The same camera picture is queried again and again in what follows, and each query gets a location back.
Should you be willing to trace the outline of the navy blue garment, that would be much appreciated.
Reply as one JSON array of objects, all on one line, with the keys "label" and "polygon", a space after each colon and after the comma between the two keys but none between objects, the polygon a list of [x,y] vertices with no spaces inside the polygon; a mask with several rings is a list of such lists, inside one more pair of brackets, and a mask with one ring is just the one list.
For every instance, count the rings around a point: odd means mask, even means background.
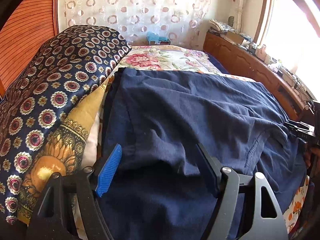
[{"label": "navy blue garment", "polygon": [[216,199],[197,144],[240,174],[265,175],[282,211],[306,177],[300,140],[258,82],[184,71],[120,68],[104,106],[103,153],[122,158],[99,201],[114,239],[200,239]]}]

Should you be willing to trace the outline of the orange fruit print sheet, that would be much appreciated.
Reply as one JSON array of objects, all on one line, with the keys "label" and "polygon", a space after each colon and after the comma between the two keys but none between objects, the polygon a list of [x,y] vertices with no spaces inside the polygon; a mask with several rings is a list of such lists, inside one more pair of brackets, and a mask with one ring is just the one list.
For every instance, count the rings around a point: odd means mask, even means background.
[{"label": "orange fruit print sheet", "polygon": [[306,175],[303,181],[303,185],[297,189],[292,202],[290,203],[288,209],[283,214],[283,217],[285,219],[286,230],[288,234],[293,230],[298,220],[299,214],[303,207],[304,200],[306,198],[306,194],[308,191],[309,180],[310,180],[310,177]]}]

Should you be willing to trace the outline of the wooden sideboard cabinet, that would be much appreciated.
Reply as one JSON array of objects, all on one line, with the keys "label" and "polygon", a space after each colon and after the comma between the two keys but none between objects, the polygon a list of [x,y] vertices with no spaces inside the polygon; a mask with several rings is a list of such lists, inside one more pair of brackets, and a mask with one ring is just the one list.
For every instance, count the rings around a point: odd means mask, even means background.
[{"label": "wooden sideboard cabinet", "polygon": [[306,102],[298,97],[291,85],[255,56],[211,32],[206,33],[203,50],[215,57],[230,74],[249,77],[262,83],[278,100],[290,119],[315,124],[313,112],[305,109]]}]

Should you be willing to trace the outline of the navy medallion patterned pillow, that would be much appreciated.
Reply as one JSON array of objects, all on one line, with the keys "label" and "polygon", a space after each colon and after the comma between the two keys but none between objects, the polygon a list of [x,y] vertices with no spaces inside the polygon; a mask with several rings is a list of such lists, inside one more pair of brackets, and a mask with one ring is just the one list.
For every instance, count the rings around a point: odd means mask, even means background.
[{"label": "navy medallion patterned pillow", "polygon": [[81,165],[89,129],[68,117],[131,50],[116,29],[75,25],[44,42],[1,101],[1,220],[29,222],[53,172]]}]

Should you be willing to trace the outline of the cardboard box on cabinet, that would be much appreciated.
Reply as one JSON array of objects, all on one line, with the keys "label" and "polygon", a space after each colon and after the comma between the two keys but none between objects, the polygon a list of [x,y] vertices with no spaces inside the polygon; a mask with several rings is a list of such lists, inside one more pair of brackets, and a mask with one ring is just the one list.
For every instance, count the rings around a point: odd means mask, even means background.
[{"label": "cardboard box on cabinet", "polygon": [[227,31],[227,33],[225,33],[225,38],[235,44],[240,45],[242,45],[243,41],[245,40],[244,37],[232,31]]}]

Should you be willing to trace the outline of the floral pink quilt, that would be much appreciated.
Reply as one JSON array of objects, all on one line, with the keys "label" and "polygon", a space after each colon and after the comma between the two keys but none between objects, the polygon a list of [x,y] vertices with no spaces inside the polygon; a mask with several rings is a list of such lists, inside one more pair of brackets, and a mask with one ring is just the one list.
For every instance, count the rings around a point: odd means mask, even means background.
[{"label": "floral pink quilt", "polygon": [[248,77],[229,74],[216,58],[205,52],[172,45],[133,46],[117,67],[192,71],[231,77],[241,81],[253,81]]}]

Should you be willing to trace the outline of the folded patterned cloth stack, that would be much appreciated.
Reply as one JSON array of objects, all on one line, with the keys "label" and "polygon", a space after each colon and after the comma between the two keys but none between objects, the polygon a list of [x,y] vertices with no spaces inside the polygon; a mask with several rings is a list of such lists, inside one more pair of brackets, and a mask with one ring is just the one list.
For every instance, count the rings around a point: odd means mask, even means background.
[{"label": "folded patterned cloth stack", "polygon": [[236,30],[234,28],[223,22],[216,21],[215,19],[209,20],[209,30],[218,34],[223,34],[228,31],[236,33]]}]

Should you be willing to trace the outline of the blue tissue box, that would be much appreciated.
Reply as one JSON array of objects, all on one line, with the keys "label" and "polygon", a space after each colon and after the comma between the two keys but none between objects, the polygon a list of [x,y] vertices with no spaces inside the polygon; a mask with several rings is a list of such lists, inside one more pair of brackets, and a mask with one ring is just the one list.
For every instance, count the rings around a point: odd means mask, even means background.
[{"label": "blue tissue box", "polygon": [[171,42],[168,37],[159,36],[156,33],[148,32],[146,35],[146,39],[148,42],[148,45],[171,45]]}]

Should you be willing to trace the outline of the sheer circle pattern curtain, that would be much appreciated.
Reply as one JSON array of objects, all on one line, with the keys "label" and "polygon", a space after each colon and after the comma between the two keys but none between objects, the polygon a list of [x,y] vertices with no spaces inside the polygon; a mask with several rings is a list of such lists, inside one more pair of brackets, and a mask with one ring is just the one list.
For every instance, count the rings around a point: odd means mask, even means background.
[{"label": "sheer circle pattern curtain", "polygon": [[134,44],[146,43],[154,33],[173,45],[196,48],[210,5],[211,0],[58,0],[59,28],[108,26]]}]

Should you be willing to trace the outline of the wooden wardrobe door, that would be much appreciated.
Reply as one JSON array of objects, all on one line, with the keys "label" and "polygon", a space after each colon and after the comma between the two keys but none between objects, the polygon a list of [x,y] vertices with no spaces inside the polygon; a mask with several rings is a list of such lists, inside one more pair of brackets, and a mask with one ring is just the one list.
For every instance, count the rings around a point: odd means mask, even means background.
[{"label": "wooden wardrobe door", "polygon": [[1,0],[1,96],[40,45],[59,32],[58,0]]}]

